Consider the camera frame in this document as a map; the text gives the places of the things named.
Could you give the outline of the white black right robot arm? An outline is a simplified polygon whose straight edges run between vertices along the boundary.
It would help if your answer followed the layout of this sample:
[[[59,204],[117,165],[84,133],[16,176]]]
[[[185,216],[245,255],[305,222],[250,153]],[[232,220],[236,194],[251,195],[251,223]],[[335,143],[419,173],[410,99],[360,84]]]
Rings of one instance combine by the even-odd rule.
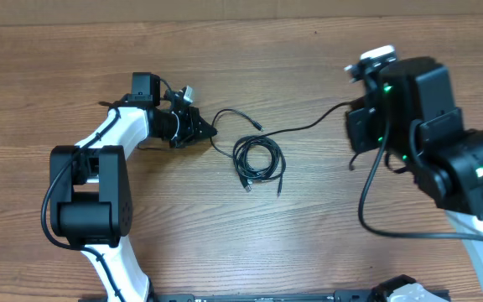
[[[364,96],[351,102],[345,126],[355,154],[376,150],[361,192],[358,219],[382,237],[461,240],[483,291],[483,130],[467,129],[455,105],[448,68],[424,56],[362,55],[345,71],[362,82]],[[364,205],[379,164],[403,163],[417,187],[445,211],[453,232],[393,232],[369,226]]]

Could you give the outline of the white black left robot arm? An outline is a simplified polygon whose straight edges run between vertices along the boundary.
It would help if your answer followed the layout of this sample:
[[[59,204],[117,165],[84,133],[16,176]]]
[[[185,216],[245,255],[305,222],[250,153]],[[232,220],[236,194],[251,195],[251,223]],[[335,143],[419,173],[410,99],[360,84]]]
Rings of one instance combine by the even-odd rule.
[[[107,301],[156,299],[129,239],[133,207],[127,160],[149,138],[184,148],[215,136],[194,99],[190,86],[174,91],[158,75],[135,72],[130,92],[105,103],[106,119],[92,134],[51,151],[43,232],[56,247],[88,258]]]

